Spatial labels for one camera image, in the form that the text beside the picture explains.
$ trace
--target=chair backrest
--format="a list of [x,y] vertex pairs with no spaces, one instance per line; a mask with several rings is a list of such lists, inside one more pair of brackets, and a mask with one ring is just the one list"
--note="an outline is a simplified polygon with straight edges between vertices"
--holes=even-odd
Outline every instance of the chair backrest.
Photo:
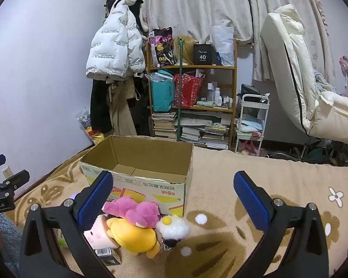
[[282,108],[301,131],[309,134],[316,82],[304,33],[299,14],[288,4],[267,15],[261,37]]

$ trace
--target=barcode label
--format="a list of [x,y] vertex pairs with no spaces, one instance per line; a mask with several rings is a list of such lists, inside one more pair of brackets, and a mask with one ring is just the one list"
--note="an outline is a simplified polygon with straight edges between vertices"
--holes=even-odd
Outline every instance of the barcode label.
[[112,255],[111,248],[97,249],[97,250],[95,250],[95,253],[97,254],[97,256],[109,256],[109,255]]

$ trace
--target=white rolling cart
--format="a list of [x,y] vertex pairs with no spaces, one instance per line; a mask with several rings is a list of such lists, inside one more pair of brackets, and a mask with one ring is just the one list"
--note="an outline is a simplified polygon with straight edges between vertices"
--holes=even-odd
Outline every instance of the white rolling cart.
[[[267,99],[268,101],[267,101],[267,103],[250,102],[250,101],[245,101],[245,97],[265,98],[265,99]],[[259,108],[259,109],[266,110],[266,115],[265,115],[265,117],[264,117],[264,122],[263,122],[262,135],[261,135],[260,137],[254,137],[254,136],[252,136],[252,135],[249,135],[249,134],[245,134],[245,133],[240,132],[240,125],[241,125],[241,122],[242,122],[243,108],[245,108],[245,107],[252,107],[252,108]],[[245,94],[245,95],[242,97],[242,101],[241,101],[241,115],[240,115],[240,119],[238,120],[238,125],[237,125],[237,141],[236,141],[235,152],[237,152],[239,140],[251,140],[251,141],[259,141],[259,147],[258,147],[257,156],[260,155],[261,146],[262,146],[262,141],[263,141],[263,138],[264,138],[264,130],[265,130],[265,128],[266,128],[268,110],[269,110],[269,99],[268,99],[267,96],[263,96],[263,95],[254,95],[254,94]]]

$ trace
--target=jacket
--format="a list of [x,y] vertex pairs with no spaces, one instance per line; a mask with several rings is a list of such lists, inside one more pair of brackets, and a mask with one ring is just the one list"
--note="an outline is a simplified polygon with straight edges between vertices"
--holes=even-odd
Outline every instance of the jacket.
[[[92,40],[86,63],[88,78],[110,83],[125,80],[126,76],[145,69],[143,38],[129,9],[137,1],[117,0],[114,3],[110,15]],[[144,31],[148,30],[143,20],[139,23]]]

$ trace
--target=pink plush bunny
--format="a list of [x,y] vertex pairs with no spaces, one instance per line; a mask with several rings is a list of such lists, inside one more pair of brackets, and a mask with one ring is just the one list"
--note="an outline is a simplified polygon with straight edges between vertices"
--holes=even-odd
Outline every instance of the pink plush bunny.
[[118,216],[125,217],[126,212],[129,209],[135,209],[138,203],[136,203],[130,196],[123,196],[112,202],[106,202],[103,206],[103,212]]
[[153,202],[137,204],[130,196],[106,202],[103,212],[125,218],[133,226],[154,228],[160,219],[158,206]]

